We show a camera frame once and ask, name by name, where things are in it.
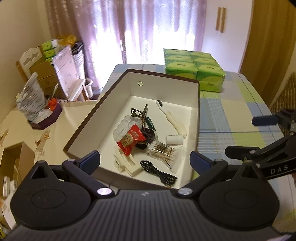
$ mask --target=black cable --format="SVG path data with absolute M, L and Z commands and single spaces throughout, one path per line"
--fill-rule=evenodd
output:
M 157 175 L 164 185 L 171 186 L 175 184 L 177 177 L 159 171 L 150 161 L 141 161 L 140 164 L 146 172 Z

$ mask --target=plastic bag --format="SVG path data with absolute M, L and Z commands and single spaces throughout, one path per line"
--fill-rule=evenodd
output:
M 17 108 L 28 121 L 38 117 L 40 111 L 46 107 L 44 93 L 37 81 L 38 74 L 34 72 L 16 100 Z
M 186 157 L 185 147 L 181 146 L 175 149 L 156 140 L 148 146 L 146 152 L 152 157 L 162 161 L 173 173 L 178 171 Z

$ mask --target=white plastic clip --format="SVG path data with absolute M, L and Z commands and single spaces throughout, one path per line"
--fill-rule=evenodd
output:
M 117 146 L 114 149 L 115 149 L 115 155 L 113 155 L 115 158 L 114 165 L 116 166 L 116 168 L 120 173 L 122 173 L 123 170 L 125 169 L 127 173 L 131 177 L 133 177 L 143 170 L 140 163 L 137 162 L 132 155 L 126 156 L 123 153 L 123 151 Z

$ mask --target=orange object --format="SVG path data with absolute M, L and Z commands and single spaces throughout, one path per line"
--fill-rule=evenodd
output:
M 58 43 L 67 46 L 71 45 L 71 48 L 74 46 L 77 38 L 74 35 L 62 35 L 58 37 Z
M 49 109 L 50 109 L 51 111 L 54 111 L 55 107 L 57 106 L 57 100 L 56 100 L 56 98 L 52 98 L 52 99 L 50 99 L 50 100 L 48 101 L 47 106 L 49 107 Z

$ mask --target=curtain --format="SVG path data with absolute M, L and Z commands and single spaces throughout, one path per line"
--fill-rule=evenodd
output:
M 84 42 L 87 74 L 103 87 L 117 64 L 164 64 L 163 48 L 200 51 L 206 0 L 45 0 L 53 37 Z

